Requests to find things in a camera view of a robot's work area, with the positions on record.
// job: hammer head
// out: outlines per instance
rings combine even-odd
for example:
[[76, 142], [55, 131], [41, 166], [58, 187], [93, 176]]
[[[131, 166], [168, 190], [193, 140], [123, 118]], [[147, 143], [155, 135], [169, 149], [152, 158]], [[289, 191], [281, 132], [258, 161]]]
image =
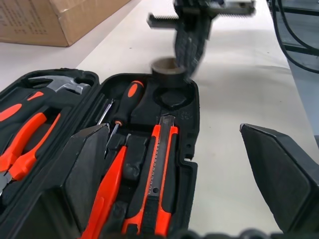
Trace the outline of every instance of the hammer head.
[[74, 81], [74, 78], [68, 76], [38, 76], [32, 77], [30, 79], [32, 80], [43, 78], [53, 80], [49, 85], [47, 85], [47, 87], [54, 90], [55, 92], [58, 92], [62, 89], [69, 89], [81, 95], [86, 89], [91, 87], [90, 85], [85, 83], [78, 84]]

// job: white table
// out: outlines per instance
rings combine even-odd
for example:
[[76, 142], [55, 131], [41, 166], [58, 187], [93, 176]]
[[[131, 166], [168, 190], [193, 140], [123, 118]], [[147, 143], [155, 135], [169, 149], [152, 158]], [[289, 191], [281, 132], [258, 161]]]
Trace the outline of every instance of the white table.
[[[142, 0], [78, 66], [101, 82], [118, 73], [148, 73], [150, 62], [173, 55], [173, 30], [151, 30], [149, 12], [174, 14], [172, 0]], [[278, 231], [260, 194], [239, 132], [241, 123], [290, 135], [319, 162], [318, 147], [266, 1], [253, 18], [219, 18], [193, 77], [200, 94], [198, 176], [189, 227], [201, 234]]]
[[131, 0], [70, 47], [0, 42], [0, 91], [36, 70], [76, 68], [141, 0]]

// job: screwdriver shaft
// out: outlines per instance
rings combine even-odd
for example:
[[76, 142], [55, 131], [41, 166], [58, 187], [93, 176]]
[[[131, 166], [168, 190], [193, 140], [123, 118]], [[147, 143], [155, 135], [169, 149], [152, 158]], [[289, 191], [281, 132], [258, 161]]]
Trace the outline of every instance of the screwdriver shaft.
[[116, 134], [116, 131], [118, 131], [118, 128], [119, 128], [119, 127], [120, 127], [120, 124], [119, 124], [119, 123], [115, 124], [115, 127], [114, 127], [114, 129], [112, 130], [112, 133], [111, 133], [111, 135], [110, 135], [110, 137], [109, 137], [109, 140], [108, 140], [108, 142], [106, 143], [105, 153], [104, 153], [104, 154], [106, 154], [106, 151], [107, 151], [107, 149], [108, 149], [109, 142], [110, 142], [112, 136]]
[[108, 113], [108, 111], [110, 110], [110, 108], [112, 107], [114, 100], [112, 99], [112, 101], [108, 104], [108, 106], [106, 107], [105, 111], [103, 112], [99, 122], [97, 125], [100, 125], [102, 123], [102, 121], [104, 120], [104, 117], [106, 116], [106, 114]]

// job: precision screwdriver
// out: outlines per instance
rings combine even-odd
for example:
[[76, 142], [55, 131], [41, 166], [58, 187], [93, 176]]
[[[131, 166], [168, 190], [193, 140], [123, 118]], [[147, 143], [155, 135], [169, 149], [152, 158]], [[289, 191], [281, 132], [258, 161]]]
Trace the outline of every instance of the precision screwdriver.
[[128, 123], [130, 114], [134, 108], [139, 104], [144, 92], [144, 85], [140, 81], [133, 81], [125, 90], [118, 111], [113, 117], [115, 127], [110, 135], [109, 141], [106, 144], [106, 148], [113, 135], [117, 132], [120, 126], [124, 126]]
[[100, 125], [102, 123], [102, 121], [104, 120], [106, 114], [111, 109], [113, 103], [114, 103], [114, 100], [112, 99], [111, 102], [108, 104], [108, 106], [106, 106], [105, 111], [103, 112], [103, 114], [102, 114], [101, 118], [99, 119], [97, 125]]

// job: orange pliers handle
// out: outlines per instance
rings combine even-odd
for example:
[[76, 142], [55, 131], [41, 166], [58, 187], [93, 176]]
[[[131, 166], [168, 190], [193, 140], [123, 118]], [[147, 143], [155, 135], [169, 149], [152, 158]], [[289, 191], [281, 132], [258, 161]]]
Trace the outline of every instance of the orange pliers handle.
[[46, 122], [47, 117], [44, 113], [37, 113], [28, 120], [28, 122], [25, 123], [16, 134], [4, 154], [0, 156], [0, 172], [9, 171], [14, 180], [21, 180], [31, 170], [32, 166], [36, 162], [35, 154], [37, 150], [48, 138], [59, 118], [60, 114], [58, 114], [55, 121], [40, 142], [31, 151], [21, 156], [27, 142], [30, 140], [34, 132]]
[[98, 239], [120, 188], [126, 150], [127, 147], [122, 146], [104, 176], [94, 200], [88, 226], [81, 239]]

